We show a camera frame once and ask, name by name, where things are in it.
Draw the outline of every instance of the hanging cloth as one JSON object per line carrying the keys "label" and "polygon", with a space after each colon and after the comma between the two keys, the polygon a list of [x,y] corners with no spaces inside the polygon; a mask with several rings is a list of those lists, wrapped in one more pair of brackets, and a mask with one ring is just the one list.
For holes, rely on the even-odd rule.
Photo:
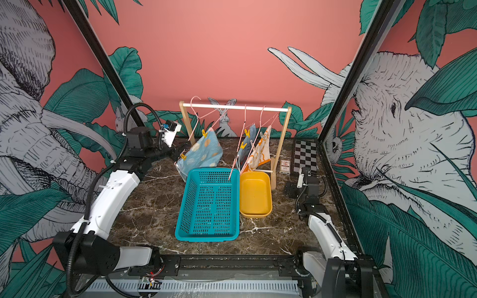
{"label": "hanging cloth", "polygon": [[252,150],[252,142],[255,140],[256,136],[257,128],[255,127],[255,124],[252,124],[248,133],[246,132],[245,139],[243,140],[243,143],[241,143],[240,149],[238,150],[238,159],[236,162],[236,166],[239,171],[242,169],[245,162],[247,161],[247,156],[249,155],[250,150]]}
{"label": "hanging cloth", "polygon": [[246,171],[255,171],[259,165],[270,161],[270,133],[271,125],[264,134],[260,133],[261,139],[247,160]]}
{"label": "hanging cloth", "polygon": [[176,168],[184,182],[190,170],[203,167],[217,166],[222,158],[223,150],[220,146],[214,129],[211,127],[207,133],[202,131],[202,137],[186,154],[176,162]]}

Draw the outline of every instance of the wooden rack pole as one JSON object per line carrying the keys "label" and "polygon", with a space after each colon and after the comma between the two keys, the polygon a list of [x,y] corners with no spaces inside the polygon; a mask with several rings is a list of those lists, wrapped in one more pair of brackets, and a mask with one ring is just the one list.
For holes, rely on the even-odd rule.
{"label": "wooden rack pole", "polygon": [[280,153],[281,153],[281,147],[283,145],[283,140],[285,139],[285,135],[287,133],[288,121],[290,120],[290,116],[291,116],[291,107],[288,107],[287,115],[285,117],[285,122],[283,123],[283,128],[281,129],[280,142],[278,143],[277,155],[275,156],[275,161],[272,167],[273,173],[271,173],[270,175],[271,176],[270,186],[272,189],[275,189],[277,187],[277,165],[278,165],[278,160],[280,159]]}
{"label": "wooden rack pole", "polygon": [[192,134],[192,126],[190,125],[189,115],[187,114],[187,109],[186,107],[184,107],[183,101],[179,102],[179,108],[182,113],[182,122],[186,125],[187,133],[190,136],[190,143],[191,145],[193,145],[196,143],[196,139],[194,138],[194,135]]}

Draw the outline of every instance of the elephant eye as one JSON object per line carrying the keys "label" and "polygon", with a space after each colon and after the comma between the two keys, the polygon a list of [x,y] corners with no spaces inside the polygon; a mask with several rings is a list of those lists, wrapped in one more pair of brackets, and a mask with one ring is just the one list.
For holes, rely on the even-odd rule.
{"label": "elephant eye", "polygon": [[396,113],[396,103],[393,103],[391,105],[391,113],[393,113],[393,117],[396,118],[396,115],[394,113]]}

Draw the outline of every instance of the yellow plastic tub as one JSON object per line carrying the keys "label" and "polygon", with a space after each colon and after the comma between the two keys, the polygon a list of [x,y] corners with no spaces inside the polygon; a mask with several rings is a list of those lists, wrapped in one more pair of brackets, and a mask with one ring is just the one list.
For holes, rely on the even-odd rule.
{"label": "yellow plastic tub", "polygon": [[259,171],[240,176],[240,213],[245,217],[262,218],[272,210],[270,177]]}

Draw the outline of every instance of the orange patterned towel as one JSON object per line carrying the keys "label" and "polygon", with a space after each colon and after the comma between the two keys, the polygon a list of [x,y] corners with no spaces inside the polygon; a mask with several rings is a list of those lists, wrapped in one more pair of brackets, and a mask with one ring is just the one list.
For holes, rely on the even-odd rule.
{"label": "orange patterned towel", "polygon": [[245,171],[254,171],[259,165],[270,161],[270,132],[271,125],[267,127],[264,134],[261,134],[259,143],[253,148],[253,152],[247,160]]}

